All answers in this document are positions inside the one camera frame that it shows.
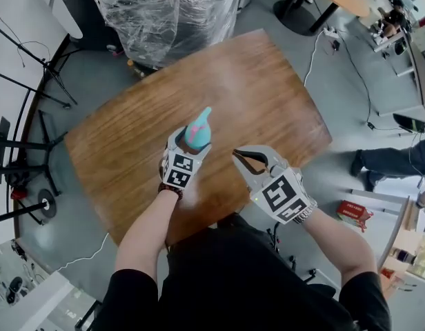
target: black shirt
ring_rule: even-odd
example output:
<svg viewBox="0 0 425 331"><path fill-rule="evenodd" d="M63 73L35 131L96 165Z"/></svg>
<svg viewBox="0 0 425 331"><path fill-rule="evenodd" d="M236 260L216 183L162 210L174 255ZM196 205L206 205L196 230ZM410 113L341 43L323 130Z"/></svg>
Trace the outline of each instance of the black shirt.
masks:
<svg viewBox="0 0 425 331"><path fill-rule="evenodd" d="M399 25L401 28L406 28L406 17L404 14L396 10L390 11L385 20L393 25Z"/></svg>
<svg viewBox="0 0 425 331"><path fill-rule="evenodd" d="M113 274L94 331L164 327L239 330L390 330L379 278L352 278L339 302L305 284L260 237L239 228L207 230L168 255L158 300L147 274Z"/></svg>

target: black cable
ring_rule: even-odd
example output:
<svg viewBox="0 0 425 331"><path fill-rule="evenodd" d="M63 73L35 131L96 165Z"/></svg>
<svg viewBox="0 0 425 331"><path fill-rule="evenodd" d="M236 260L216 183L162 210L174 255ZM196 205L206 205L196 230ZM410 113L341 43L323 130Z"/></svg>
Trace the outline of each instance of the black cable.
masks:
<svg viewBox="0 0 425 331"><path fill-rule="evenodd" d="M322 12L321 12L321 10L320 10L320 9L319 9L319 7L318 7L317 0L314 0L314 2L315 2L315 6L317 7L317 10L318 10L318 12L320 13L320 16L321 16L321 15L322 15ZM348 45L346 44L346 41L344 40L344 38L343 38L343 36L342 36L341 34L339 34L339 36L340 36L340 38L342 39L342 41L343 41L343 43L344 43L344 46L346 47L346 51L348 52L350 62L352 63L352 65L353 65L353 67L354 67L355 71L357 72L357 74L358 74L359 78L363 81L364 87L365 87L366 92L367 92L367 99L368 99L368 114L367 114L366 123L368 123L368 122L369 122L369 119L370 119L370 112L371 112L371 108L372 108L372 102L370 101L369 89L367 88L367 85L366 85L365 80L363 79L363 76L359 73L359 71L358 71L358 69L357 69L357 66L355 66L355 64L354 64L354 62L353 62L353 60L352 60L352 56L350 55L350 52L349 52L349 49L348 49Z"/></svg>
<svg viewBox="0 0 425 331"><path fill-rule="evenodd" d="M353 65L353 67L354 67L355 71L357 72L357 74L358 74L359 78L363 81L364 88L366 89L367 99L368 99L368 113L367 113L366 123L368 123L368 122L369 122L369 119L370 119L370 112L371 112L371 110L372 110L372 102L371 102L371 100L370 100L370 93L369 93L369 89L367 88L367 85L366 85L365 80L363 79L363 76L359 73L359 71L358 71L358 69L357 69L357 66L354 64L354 62L353 62L353 60L352 60L352 56L350 55L350 52L349 52L349 49L348 49L348 45L346 44L346 41L344 40L344 38L343 38L343 36L342 36L341 34L339 34L339 37L342 39L342 41L343 41L343 43L344 43L344 46L346 47L346 51L348 52L350 62L352 63L352 65Z"/></svg>
<svg viewBox="0 0 425 331"><path fill-rule="evenodd" d="M17 36L17 34L15 33L15 32L13 32L13 29L12 28L10 28L10 26L1 18L1 16L0 16L0 21L4 24L4 26L5 27L7 27L10 31L11 31L11 33L13 33L13 35L16 37L16 39L18 39L18 42L20 43L20 44L22 44L22 42L21 42L21 40L19 39L19 37ZM19 51L19 48L17 49L17 51L18 51L18 55L19 55L19 57L21 58L21 62L22 62L22 66L23 66L23 68L26 66L25 65L25 63L24 63L24 59L22 58L22 55L21 55L21 52Z"/></svg>
<svg viewBox="0 0 425 331"><path fill-rule="evenodd" d="M50 54L50 49L44 43L41 43L40 41L25 41L24 43L21 43L21 45L28 44L28 43L36 43L36 44L40 44L41 46L44 46L47 49L48 61L52 60L52 56Z"/></svg>

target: white cable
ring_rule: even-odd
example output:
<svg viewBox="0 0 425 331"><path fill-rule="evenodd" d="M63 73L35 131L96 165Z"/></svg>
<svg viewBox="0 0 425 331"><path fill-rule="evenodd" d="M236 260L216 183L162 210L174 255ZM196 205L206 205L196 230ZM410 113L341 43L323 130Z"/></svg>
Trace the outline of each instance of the white cable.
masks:
<svg viewBox="0 0 425 331"><path fill-rule="evenodd" d="M108 233L105 235L105 238L103 238L102 245L101 245L101 247L99 248L99 250L98 250L98 251L96 251L96 252L95 252L95 253L94 253L91 257L81 257L80 259L76 259L76 260L73 260L73 261L71 261L71 262L67 262L65 266L62 266L61 268L58 268L58 269L57 269L57 271L60 271L60 270L62 270L63 268L66 268L68 265L71 265L72 263L75 263L75 262L78 262L78 261L81 261L81 260L91 260L93 257L95 257L95 256L96 256L96 254L97 254L98 252L100 252L100 251L102 250L103 245L104 245L104 243L105 243L105 240L107 240L107 237L108 237Z"/></svg>
<svg viewBox="0 0 425 331"><path fill-rule="evenodd" d="M306 80L308 79L308 76L310 74L310 71L312 70L312 63L314 61L314 55L315 55L315 51L317 50L317 42L318 42L318 38L320 37L320 35L322 35L323 31L321 31L318 35L317 38L315 39L315 45L314 45L314 51L312 52L312 56L310 57L310 66L309 66L309 71L306 74L306 76L304 77L304 82L303 85L306 87Z"/></svg>

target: metal watch band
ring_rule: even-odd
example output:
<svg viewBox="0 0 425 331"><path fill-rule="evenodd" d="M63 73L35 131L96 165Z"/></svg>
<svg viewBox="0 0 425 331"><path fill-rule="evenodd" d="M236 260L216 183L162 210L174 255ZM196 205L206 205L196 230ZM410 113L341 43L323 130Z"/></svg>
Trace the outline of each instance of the metal watch band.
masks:
<svg viewBox="0 0 425 331"><path fill-rule="evenodd" d="M295 223L303 223L313 212L313 209L308 207L306 208L302 213L299 213L295 218L294 218L294 222Z"/></svg>

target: black sleeve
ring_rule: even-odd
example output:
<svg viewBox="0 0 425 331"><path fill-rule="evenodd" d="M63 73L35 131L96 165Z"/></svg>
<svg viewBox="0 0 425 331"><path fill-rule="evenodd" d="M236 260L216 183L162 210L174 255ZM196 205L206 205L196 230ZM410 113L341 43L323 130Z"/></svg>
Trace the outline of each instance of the black sleeve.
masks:
<svg viewBox="0 0 425 331"><path fill-rule="evenodd" d="M389 308L376 273L363 272L349 280L339 294L339 302L358 322L360 330L391 330Z"/></svg>
<svg viewBox="0 0 425 331"><path fill-rule="evenodd" d="M155 321L157 297L157 285L146 273L115 272L92 330L132 330L139 321L144 326Z"/></svg>

